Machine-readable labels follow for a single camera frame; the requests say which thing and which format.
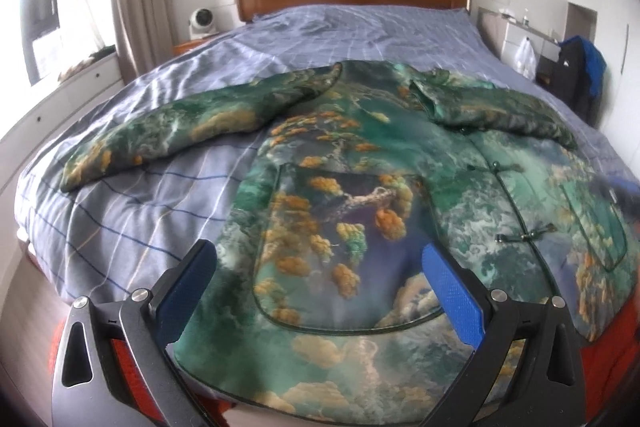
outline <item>floral jacket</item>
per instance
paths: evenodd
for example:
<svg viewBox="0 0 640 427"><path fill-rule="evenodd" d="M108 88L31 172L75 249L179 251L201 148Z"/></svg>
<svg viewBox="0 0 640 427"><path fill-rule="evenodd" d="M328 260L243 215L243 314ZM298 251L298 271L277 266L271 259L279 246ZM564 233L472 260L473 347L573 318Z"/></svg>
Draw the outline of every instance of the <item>floral jacket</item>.
<svg viewBox="0 0 640 427"><path fill-rule="evenodd" d="M639 244L590 193L558 115L444 70L346 61L178 100L82 144L62 189L263 126L174 346L227 396L339 424L419 422L471 353L420 270L432 238L487 288L561 295L585 343L633 289Z"/></svg>

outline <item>bed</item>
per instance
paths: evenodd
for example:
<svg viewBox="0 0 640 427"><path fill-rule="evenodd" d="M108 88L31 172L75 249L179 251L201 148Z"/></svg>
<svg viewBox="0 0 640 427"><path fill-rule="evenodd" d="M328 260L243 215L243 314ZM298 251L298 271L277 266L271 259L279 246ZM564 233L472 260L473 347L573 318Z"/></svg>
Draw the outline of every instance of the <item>bed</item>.
<svg viewBox="0 0 640 427"><path fill-rule="evenodd" d="M23 172L15 217L66 301L125 298L150 287L198 237L215 240L262 132L210 140L167 160L64 194L62 158L83 140L164 103L343 59L458 70L542 98L597 171L633 179L607 139L500 63L469 17L470 0L238 0L247 25L143 75L49 142Z"/></svg>

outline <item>metal screw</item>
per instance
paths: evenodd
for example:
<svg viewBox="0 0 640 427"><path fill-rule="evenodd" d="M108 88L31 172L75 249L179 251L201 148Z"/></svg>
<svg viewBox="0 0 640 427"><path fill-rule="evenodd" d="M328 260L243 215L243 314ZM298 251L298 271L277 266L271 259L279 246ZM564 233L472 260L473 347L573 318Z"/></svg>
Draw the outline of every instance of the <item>metal screw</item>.
<svg viewBox="0 0 640 427"><path fill-rule="evenodd" d="M503 290L492 290L491 298L496 302L505 302L507 300L507 293Z"/></svg>
<svg viewBox="0 0 640 427"><path fill-rule="evenodd" d="M564 299L559 295L552 297L551 304L556 308L564 308L566 306L566 302L564 302Z"/></svg>
<svg viewBox="0 0 640 427"><path fill-rule="evenodd" d="M149 296L149 290L146 288L138 288L131 294L131 299L135 302L142 302Z"/></svg>
<svg viewBox="0 0 640 427"><path fill-rule="evenodd" d="M87 302L89 302L89 299L87 297L85 297L84 295L81 297L78 297L75 301L74 301L74 308L76 309L80 309L80 308L84 308L87 304Z"/></svg>

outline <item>blue gripper pad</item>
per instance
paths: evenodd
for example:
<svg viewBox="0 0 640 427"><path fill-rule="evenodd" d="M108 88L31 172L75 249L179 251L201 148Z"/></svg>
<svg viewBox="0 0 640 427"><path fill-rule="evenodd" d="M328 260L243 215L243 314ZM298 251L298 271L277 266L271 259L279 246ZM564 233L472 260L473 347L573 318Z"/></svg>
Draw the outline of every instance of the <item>blue gripper pad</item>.
<svg viewBox="0 0 640 427"><path fill-rule="evenodd" d="M433 243L422 250L422 272L460 341L478 349L484 338L482 310Z"/></svg>

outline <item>white camera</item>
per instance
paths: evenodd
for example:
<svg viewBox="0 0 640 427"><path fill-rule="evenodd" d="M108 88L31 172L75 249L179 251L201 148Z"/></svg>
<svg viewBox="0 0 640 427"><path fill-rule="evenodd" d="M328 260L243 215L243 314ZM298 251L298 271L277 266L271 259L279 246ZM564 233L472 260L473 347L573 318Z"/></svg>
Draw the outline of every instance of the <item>white camera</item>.
<svg viewBox="0 0 640 427"><path fill-rule="evenodd" d="M205 39L217 33L213 12L207 8L198 8L189 17L189 36L191 40Z"/></svg>

